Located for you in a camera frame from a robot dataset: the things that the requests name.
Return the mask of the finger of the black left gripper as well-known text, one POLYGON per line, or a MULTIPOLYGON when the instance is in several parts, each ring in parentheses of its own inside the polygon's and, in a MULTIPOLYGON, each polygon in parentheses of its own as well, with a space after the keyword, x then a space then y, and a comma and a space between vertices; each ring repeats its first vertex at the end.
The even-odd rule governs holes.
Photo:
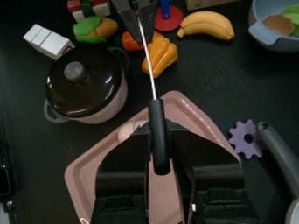
POLYGON ((148 43, 152 42, 154 35, 156 2, 157 0, 138 0, 138 18, 144 31, 144 39, 148 43))
POLYGON ((141 45, 142 40, 140 36, 138 24, 136 20, 136 13, 130 7, 128 0, 110 0, 116 12, 122 19, 126 31, 129 32, 134 42, 141 45))

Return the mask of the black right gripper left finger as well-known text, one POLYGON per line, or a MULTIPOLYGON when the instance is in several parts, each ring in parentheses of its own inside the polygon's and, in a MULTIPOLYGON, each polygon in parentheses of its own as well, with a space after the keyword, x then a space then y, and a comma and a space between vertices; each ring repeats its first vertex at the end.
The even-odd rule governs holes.
POLYGON ((103 156, 97 167, 90 224, 148 224, 149 124, 103 156))

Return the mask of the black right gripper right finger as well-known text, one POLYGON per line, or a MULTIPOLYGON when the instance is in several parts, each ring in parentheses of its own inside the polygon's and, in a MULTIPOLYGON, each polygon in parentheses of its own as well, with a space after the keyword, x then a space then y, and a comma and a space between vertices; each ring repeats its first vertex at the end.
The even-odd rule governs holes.
POLYGON ((260 224, 236 157, 176 122, 166 123, 166 132, 180 224, 260 224))

